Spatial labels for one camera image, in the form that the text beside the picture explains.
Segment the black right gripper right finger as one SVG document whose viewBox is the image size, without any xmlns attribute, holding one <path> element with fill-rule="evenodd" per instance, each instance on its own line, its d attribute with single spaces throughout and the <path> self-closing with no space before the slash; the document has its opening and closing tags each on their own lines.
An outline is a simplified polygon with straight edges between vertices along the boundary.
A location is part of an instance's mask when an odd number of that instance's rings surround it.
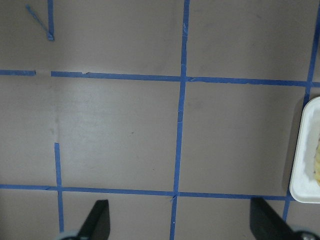
<svg viewBox="0 0 320 240">
<path fill-rule="evenodd" d="M 256 240 L 294 240 L 294 231 L 262 198 L 250 200 L 250 230 Z"/>
</svg>

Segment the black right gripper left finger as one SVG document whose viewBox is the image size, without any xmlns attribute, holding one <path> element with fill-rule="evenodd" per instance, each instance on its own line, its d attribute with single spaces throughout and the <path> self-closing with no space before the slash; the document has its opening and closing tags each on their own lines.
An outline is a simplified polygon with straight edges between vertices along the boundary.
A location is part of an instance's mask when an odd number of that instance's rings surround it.
<svg viewBox="0 0 320 240">
<path fill-rule="evenodd" d="M 109 201 L 97 200 L 80 228 L 77 240 L 108 240 L 111 232 Z"/>
</svg>

